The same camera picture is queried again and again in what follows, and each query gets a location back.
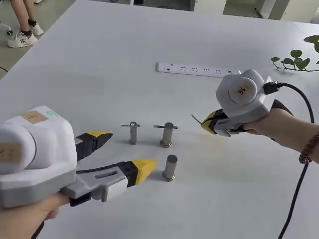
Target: leaf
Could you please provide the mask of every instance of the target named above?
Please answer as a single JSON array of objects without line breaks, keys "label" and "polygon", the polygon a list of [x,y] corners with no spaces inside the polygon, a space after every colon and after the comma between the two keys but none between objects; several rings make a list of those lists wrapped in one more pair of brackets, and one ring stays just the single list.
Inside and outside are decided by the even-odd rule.
[{"label": "leaf", "polygon": [[290,55],[294,58],[298,58],[301,57],[301,55],[303,54],[303,52],[301,50],[292,50],[290,52]]},{"label": "leaf", "polygon": [[285,58],[283,61],[281,61],[283,64],[288,64],[288,65],[295,65],[294,61],[290,58]]},{"label": "leaf", "polygon": [[306,60],[296,60],[295,64],[298,67],[299,70],[303,70],[305,67],[307,67],[310,63],[310,58],[307,58]]},{"label": "leaf", "polygon": [[319,52],[319,42],[315,43],[315,50],[316,52]]},{"label": "leaf", "polygon": [[315,44],[319,41],[319,35],[308,36],[304,39],[304,41]]},{"label": "leaf", "polygon": [[280,60],[280,58],[278,58],[278,57],[273,57],[273,58],[271,58],[271,61],[272,62],[277,62],[277,61],[279,61]]},{"label": "leaf", "polygon": [[300,57],[297,57],[297,58],[295,59],[295,63],[296,63],[296,61],[303,61],[303,59],[300,58]]}]

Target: metal cylinder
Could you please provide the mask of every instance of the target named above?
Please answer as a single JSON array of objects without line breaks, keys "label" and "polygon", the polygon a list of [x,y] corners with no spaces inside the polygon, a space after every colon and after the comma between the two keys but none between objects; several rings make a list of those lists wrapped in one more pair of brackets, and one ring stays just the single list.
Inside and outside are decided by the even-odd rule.
[{"label": "metal cylinder", "polygon": [[164,126],[163,138],[160,144],[164,148],[169,148],[171,146],[171,136],[173,134],[174,125],[170,122],[166,123]]},{"label": "metal cylinder", "polygon": [[130,132],[131,132],[131,139],[130,144],[135,145],[138,143],[137,134],[138,134],[138,124],[136,122],[130,123]]},{"label": "metal cylinder", "polygon": [[177,157],[176,155],[169,155],[166,160],[165,170],[163,172],[163,179],[166,182],[170,182],[175,178],[175,169],[177,165]]}]

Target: sock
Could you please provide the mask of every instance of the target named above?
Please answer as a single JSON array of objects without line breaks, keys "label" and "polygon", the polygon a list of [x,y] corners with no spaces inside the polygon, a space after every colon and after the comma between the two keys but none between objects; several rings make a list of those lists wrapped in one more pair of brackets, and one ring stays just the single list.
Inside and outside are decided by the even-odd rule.
[{"label": "sock", "polygon": [[29,31],[22,31],[22,30],[21,30],[21,32],[22,32],[24,35],[26,35],[27,37],[29,37],[29,36],[32,35],[31,30],[29,30]]},{"label": "sock", "polygon": [[30,19],[28,19],[28,23],[30,26],[34,27],[36,25],[36,21],[32,21]]}]

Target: metal pin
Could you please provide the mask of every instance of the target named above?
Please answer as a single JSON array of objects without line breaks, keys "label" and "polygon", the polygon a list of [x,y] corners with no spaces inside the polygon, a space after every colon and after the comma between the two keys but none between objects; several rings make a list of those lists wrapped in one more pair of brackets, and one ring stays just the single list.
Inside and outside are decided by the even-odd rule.
[{"label": "metal pin", "polygon": [[191,116],[192,116],[193,119],[196,120],[198,123],[203,124],[202,122],[200,122],[200,121],[195,117],[195,115],[192,114]]},{"label": "metal pin", "polygon": [[163,172],[163,179],[166,182],[174,180],[176,165],[177,157],[173,154],[169,155],[166,160],[165,171]]},{"label": "metal pin", "polygon": [[129,125],[127,124],[122,124],[122,127],[130,127],[130,133],[131,133],[131,139],[130,139],[130,144],[131,145],[135,145],[138,143],[138,139],[137,139],[137,134],[138,134],[138,130],[137,127],[140,127],[140,125],[136,122],[131,122]]},{"label": "metal pin", "polygon": [[164,128],[163,137],[160,141],[160,144],[164,148],[169,148],[171,146],[171,136],[174,129],[178,129],[177,126],[174,126],[173,123],[167,122],[164,126],[154,125],[154,128]]}]

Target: handwritten label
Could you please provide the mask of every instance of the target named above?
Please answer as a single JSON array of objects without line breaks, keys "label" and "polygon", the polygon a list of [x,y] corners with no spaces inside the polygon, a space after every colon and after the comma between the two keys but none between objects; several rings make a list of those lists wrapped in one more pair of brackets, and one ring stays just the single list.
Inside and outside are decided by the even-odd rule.
[{"label": "handwritten label", "polygon": [[39,123],[48,120],[43,114],[38,111],[29,111],[21,115],[25,120],[29,121],[31,124]]},{"label": "handwritten label", "polygon": [[20,163],[21,154],[21,144],[0,142],[0,163]]}]

